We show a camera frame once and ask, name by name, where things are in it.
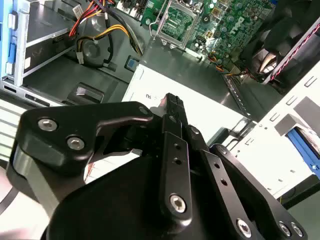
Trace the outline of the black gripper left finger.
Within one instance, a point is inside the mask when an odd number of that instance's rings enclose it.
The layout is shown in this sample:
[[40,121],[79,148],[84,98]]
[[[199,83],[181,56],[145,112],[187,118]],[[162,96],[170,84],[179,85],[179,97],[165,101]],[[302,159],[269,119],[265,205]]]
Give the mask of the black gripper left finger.
[[169,225],[188,225],[192,194],[188,143],[175,116],[176,95],[159,105],[162,115],[137,101],[44,107],[20,118],[8,177],[28,187],[52,217],[70,194],[130,161],[160,163],[159,205]]

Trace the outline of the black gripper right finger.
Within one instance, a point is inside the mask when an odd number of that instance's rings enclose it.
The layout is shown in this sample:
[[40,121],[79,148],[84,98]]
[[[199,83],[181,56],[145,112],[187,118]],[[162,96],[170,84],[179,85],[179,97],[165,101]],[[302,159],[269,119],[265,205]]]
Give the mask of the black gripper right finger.
[[300,223],[221,144],[208,148],[200,131],[188,124],[183,101],[175,96],[174,115],[187,139],[191,188],[199,219],[213,240],[306,240]]

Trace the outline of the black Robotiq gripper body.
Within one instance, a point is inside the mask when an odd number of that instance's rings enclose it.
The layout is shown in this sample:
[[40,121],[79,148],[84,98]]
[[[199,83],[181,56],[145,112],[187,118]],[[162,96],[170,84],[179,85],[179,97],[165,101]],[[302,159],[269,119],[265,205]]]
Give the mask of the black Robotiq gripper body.
[[236,230],[195,154],[189,155],[192,221],[173,233],[159,201],[160,162],[149,156],[71,193],[55,210],[49,240],[235,240]]

